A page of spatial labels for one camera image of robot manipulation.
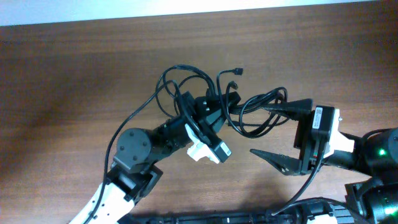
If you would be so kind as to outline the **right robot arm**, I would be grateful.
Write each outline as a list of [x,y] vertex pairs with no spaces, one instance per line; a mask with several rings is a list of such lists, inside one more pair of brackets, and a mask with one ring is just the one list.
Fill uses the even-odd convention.
[[312,106],[311,99],[273,103],[264,109],[298,122],[294,148],[298,158],[251,149],[284,175],[309,175],[312,182],[322,166],[334,166],[368,175],[347,184],[346,202],[353,215],[369,223],[397,223],[397,129],[377,129],[364,136],[339,130],[340,111]]

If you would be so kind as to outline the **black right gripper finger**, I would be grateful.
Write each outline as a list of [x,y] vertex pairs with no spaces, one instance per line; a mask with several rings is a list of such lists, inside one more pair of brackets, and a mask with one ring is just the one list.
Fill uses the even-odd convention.
[[252,154],[267,161],[271,166],[276,168],[284,175],[296,176],[300,175],[301,161],[283,154],[276,154],[273,152],[262,151],[258,149],[250,149]]
[[283,116],[294,121],[299,121],[308,117],[312,112],[313,100],[310,98],[267,104],[262,109]]

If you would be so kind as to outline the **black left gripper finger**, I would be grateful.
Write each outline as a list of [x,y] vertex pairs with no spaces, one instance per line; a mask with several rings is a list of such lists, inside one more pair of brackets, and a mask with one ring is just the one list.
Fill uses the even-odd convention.
[[216,133],[220,132],[226,122],[226,116],[221,108],[205,107],[203,110],[204,122]]
[[219,96],[200,96],[194,100],[195,115],[209,115],[215,112],[220,112],[225,115],[226,112],[232,112],[233,107],[241,101],[240,95],[234,91]]

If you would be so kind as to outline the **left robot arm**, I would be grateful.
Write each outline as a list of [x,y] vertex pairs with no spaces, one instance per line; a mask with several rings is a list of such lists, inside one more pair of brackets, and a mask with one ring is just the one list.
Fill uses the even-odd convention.
[[186,112],[153,130],[130,128],[122,132],[105,182],[72,223],[117,223],[159,181],[163,172],[155,163],[179,149],[186,147],[194,161],[206,157],[219,164],[228,159],[231,150],[216,135],[226,121],[221,103],[232,108],[240,101],[239,94],[193,98],[186,92],[182,98]]

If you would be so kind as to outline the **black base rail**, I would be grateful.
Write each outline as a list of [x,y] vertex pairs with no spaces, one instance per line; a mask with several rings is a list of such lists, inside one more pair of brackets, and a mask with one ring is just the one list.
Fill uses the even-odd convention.
[[354,223],[347,208],[326,202],[296,203],[296,205],[272,214],[270,209],[207,211],[197,213],[147,213],[141,215],[126,214],[118,220],[119,224],[235,224],[235,223]]

